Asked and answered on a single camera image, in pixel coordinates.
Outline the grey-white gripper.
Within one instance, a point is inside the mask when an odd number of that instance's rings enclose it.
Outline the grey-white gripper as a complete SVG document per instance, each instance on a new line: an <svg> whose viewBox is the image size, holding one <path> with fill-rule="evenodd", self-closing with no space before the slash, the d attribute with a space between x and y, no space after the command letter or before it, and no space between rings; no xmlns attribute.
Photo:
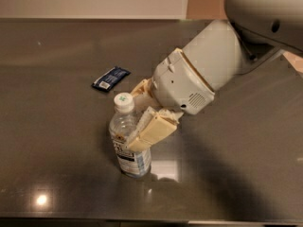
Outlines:
<svg viewBox="0 0 303 227"><path fill-rule="evenodd" d="M145 112L128 137L126 149L144 151L175 132L184 113L197 114L211 103L215 93L184 52L176 48L157 65L152 78L141 80L131 95L136 109ZM155 110L161 106L169 110Z"/></svg>

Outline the grey-white robot arm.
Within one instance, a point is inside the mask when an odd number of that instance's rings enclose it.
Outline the grey-white robot arm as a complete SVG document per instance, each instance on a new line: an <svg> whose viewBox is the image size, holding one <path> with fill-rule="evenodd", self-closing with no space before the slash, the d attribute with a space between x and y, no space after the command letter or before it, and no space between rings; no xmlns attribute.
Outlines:
<svg viewBox="0 0 303 227"><path fill-rule="evenodd" d="M233 77L281 50L303 52L303 0L224 0L227 18L174 49L132 90L143 113L126 148L144 151L174 131L183 114L197 114Z"/></svg>

